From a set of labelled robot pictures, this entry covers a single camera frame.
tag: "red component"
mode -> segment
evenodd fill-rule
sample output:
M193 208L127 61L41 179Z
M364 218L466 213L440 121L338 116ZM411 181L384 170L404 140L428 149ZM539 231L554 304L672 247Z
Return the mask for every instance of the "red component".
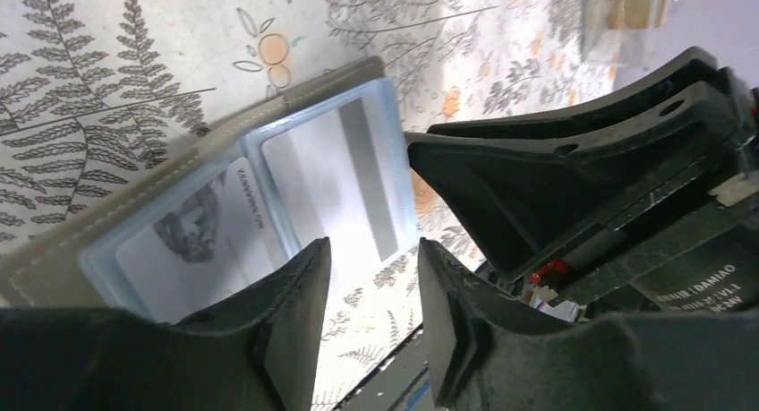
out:
M529 277L527 277L527 280L531 283L535 284L536 286L539 286L546 277L548 277L551 274L563 274L569 270L569 265L567 265L564 261L561 259L553 259L546 263L545 265L541 266L530 274Z

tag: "tablecloth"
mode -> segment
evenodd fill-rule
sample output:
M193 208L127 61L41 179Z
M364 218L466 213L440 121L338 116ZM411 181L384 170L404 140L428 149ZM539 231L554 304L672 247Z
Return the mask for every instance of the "tablecloth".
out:
M581 63L580 0L0 4L0 253L226 117L362 56L382 57L416 132L584 102L609 92L615 72ZM422 234L479 265L443 201L413 183ZM331 409L422 321L415 267L412 251L328 309L314 409Z

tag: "table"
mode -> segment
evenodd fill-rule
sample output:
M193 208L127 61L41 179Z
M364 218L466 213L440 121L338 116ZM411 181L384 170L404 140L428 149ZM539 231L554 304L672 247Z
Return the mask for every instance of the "table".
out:
M615 76L581 63L580 0L0 3L0 253L226 117L362 56L383 58L415 132L584 102ZM475 268L476 245L413 180L422 233ZM314 409L331 409L422 321L415 257L328 308Z

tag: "card holder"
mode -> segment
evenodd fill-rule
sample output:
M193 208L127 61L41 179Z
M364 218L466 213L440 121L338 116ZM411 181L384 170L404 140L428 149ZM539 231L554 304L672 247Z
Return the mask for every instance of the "card holder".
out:
M381 60L367 57L284 90L281 96L226 120L185 153L160 165L128 189L109 195L6 255L0 261L0 296L9 305L20 307L113 304L113 300L107 302L80 267L83 250L95 248L94 243L129 224L139 211L161 201L180 184L208 173L213 168L209 166L223 168L225 162L231 165L234 156L247 157L240 139L251 130L383 76Z
M328 304L418 231L390 79L252 130L80 252L111 306L177 322L329 236Z

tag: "wallet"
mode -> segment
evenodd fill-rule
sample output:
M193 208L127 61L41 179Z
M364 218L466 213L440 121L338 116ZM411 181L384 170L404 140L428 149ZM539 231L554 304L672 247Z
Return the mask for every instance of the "wallet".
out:
M336 253L336 240L333 239L333 276L341 257L344 271L361 270L366 263L367 251L374 263L380 266L390 264L415 244L418 231L392 82L383 80L383 77L381 60L367 57L283 90L272 100L229 119L185 153L160 165L127 190L107 196L98 205L3 258L0 262L0 295L11 306L121 306L154 321L176 322L265 277L312 239L333 234L356 235L355 239L358 239L360 233L357 231L363 230L359 224L361 221L371 224L373 228L369 229L375 232L373 237L370 236L373 238L371 249L364 248L364 258L355 260L354 266L350 267L350 252L361 250L361 245L344 245L345 251ZM389 98L392 98L391 106L382 103ZM326 114L343 119L343 132L330 130L326 127L329 124L302 125ZM357 116L372 120L374 116L388 114L397 121L397 135L378 134L383 131L378 131L381 126L375 125L370 132L371 138L386 142L379 146L372 145L368 137L353 126L360 121ZM319 165L332 165L330 170L336 171L345 165L340 150L324 149L322 144L321 155L312 153L319 162L300 158L298 163L297 158L303 157L303 151L309 149L308 142L314 138L327 141L338 136L347 139L344 144L347 154L343 156L353 155L353 162L348 163L352 165L354 176L359 177L358 184L343 185L337 180L334 187L338 188L328 189L334 194L330 196L327 192L324 196L321 182L309 177L319 173ZM367 163L362 160L367 158L380 158L381 161ZM300 165L300 173L305 174L301 179L293 179L294 175L297 176L289 167L293 164ZM372 183L360 179L372 174L381 176L384 181ZM216 221L209 215L219 211L217 206L224 200L225 192L242 195L235 198L244 209L226 216L233 219L230 221L260 227L261 234L255 239L241 234L234 226L226 227L225 232L222 230L225 226L215 223L223 221ZM346 201L342 194L360 194L362 202ZM364 216L349 215L349 218L355 218L356 224L336 228L328 219L323 218L320 222L314 214L320 210L333 210L336 201L341 201L340 205L348 209L360 207L362 203L380 209L366 210L368 214ZM192 220L189 225L183 223L182 215ZM148 238L141 237L140 230L147 231L145 236L152 234L162 239L162 253L152 250L152 244ZM208 239L211 232L231 239ZM256 244L243 245L234 240L243 244L255 241ZM222 272L220 275L228 278L226 284L209 285L209 270L216 268L209 261L220 257L218 255L224 253L226 244L231 249L228 253L235 257L261 261L255 263L260 269ZM236 252L241 246L248 254ZM126 257L131 257L135 265L130 273L108 268L118 264L114 259L119 261ZM196 271L151 277L151 272L159 272L168 266L165 260L169 257L187 261L188 270ZM177 277L180 274L192 274L193 290L183 286L182 279ZM150 289L151 298L135 293L133 276L142 276L141 284ZM349 293L346 284L336 285L330 280L329 299Z

